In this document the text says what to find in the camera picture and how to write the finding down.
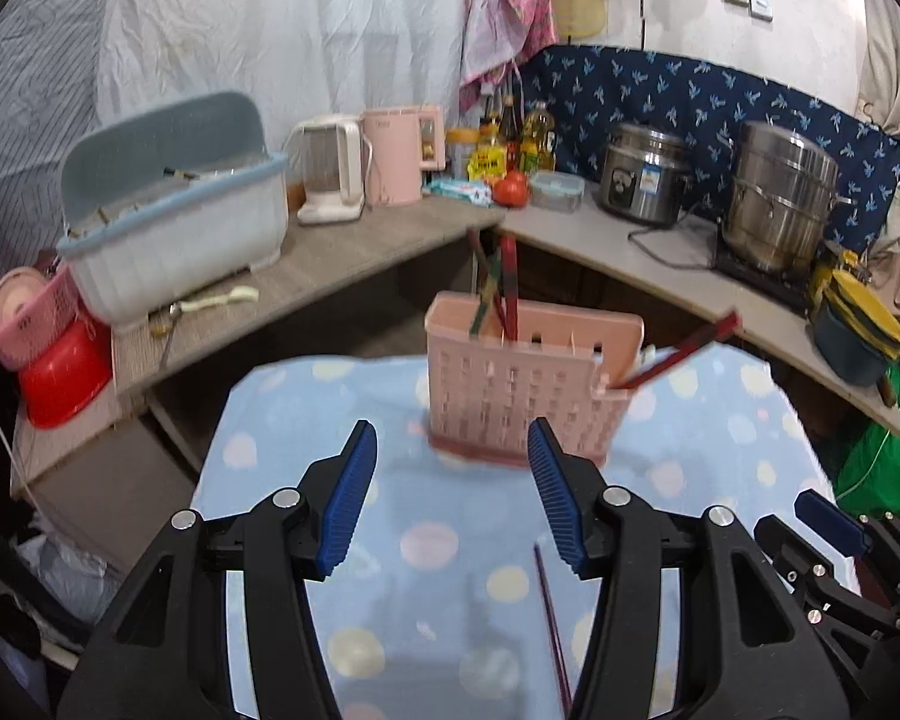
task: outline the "stainless steel pot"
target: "stainless steel pot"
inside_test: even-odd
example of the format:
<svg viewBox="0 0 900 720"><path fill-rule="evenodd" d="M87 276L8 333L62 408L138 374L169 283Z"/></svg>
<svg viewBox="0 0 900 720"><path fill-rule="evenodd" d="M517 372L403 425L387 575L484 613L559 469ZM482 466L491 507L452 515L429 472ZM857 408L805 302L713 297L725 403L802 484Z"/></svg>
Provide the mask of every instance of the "stainless steel pot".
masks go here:
<svg viewBox="0 0 900 720"><path fill-rule="evenodd" d="M679 137L640 124L610 129L597 204L656 226L677 221L690 182L690 151Z"/></svg>
<svg viewBox="0 0 900 720"><path fill-rule="evenodd" d="M782 127L745 122L733 169L733 199L722 232L727 245L768 274L807 274L837 195L837 162Z"/></svg>

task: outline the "silver screw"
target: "silver screw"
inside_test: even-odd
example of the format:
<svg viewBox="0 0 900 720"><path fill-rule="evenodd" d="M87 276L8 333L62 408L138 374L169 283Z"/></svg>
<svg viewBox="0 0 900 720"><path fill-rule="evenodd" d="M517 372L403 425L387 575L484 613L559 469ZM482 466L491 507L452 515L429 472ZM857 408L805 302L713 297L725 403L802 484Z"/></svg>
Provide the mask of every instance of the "silver screw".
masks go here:
<svg viewBox="0 0 900 720"><path fill-rule="evenodd" d="M274 506L279 509L293 509L300 502L300 493L293 488L277 490L273 500Z"/></svg>
<svg viewBox="0 0 900 720"><path fill-rule="evenodd" d="M733 512L725 506L713 507L707 516L710 517L710 522L714 525L719 525L721 528L727 527L736 518L733 516Z"/></svg>
<svg viewBox="0 0 900 720"><path fill-rule="evenodd" d="M183 509L182 512L177 512L170 518L170 525L173 525L178 531L192 528L194 522L197 522L197 514L194 514L189 509Z"/></svg>
<svg viewBox="0 0 900 720"><path fill-rule="evenodd" d="M607 488L604 490L604 500L610 506L626 506L626 504L629 504L630 499L629 490L624 490L624 488Z"/></svg>

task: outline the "navy blue patterned cloth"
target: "navy blue patterned cloth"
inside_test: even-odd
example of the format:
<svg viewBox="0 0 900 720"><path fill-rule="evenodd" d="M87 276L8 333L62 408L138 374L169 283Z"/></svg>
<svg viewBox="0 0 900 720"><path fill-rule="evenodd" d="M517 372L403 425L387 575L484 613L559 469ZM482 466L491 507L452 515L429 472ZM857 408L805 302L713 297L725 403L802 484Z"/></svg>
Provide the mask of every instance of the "navy blue patterned cloth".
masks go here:
<svg viewBox="0 0 900 720"><path fill-rule="evenodd" d="M640 122L692 146L696 182L687 205L717 218L731 196L730 149L742 122L769 122L809 137L840 165L828 239L862 252L880 232L900 180L900 139L821 100L744 71L604 46L552 46L522 69L525 98L545 100L557 119L557 168L600 180L607 132Z"/></svg>

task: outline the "pink utensil holder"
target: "pink utensil holder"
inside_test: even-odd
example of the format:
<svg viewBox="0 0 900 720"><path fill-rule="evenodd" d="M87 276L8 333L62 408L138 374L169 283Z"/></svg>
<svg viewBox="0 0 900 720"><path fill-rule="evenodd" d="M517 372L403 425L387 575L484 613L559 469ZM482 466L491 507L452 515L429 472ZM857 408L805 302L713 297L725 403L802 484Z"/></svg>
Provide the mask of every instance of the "pink utensil holder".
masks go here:
<svg viewBox="0 0 900 720"><path fill-rule="evenodd" d="M21 370L36 360L63 335L78 307L77 286L67 266L60 266L39 295L0 327L0 364Z"/></svg>
<svg viewBox="0 0 900 720"><path fill-rule="evenodd" d="M479 303L440 293L424 319L432 445L526 464L527 427L546 416L564 451L602 466L634 396L612 385L636 364L643 319L520 300L511 343L492 310L471 338Z"/></svg>

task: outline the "pink floral cloth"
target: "pink floral cloth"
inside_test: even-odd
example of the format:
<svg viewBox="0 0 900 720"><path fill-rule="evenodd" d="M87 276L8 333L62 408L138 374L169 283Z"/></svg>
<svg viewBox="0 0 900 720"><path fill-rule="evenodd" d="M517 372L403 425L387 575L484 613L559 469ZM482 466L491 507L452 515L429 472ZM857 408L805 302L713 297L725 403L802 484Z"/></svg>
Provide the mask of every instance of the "pink floral cloth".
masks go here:
<svg viewBox="0 0 900 720"><path fill-rule="evenodd" d="M511 63L521 65L556 42L550 0L467 0L461 112L480 98L483 82L500 83Z"/></svg>

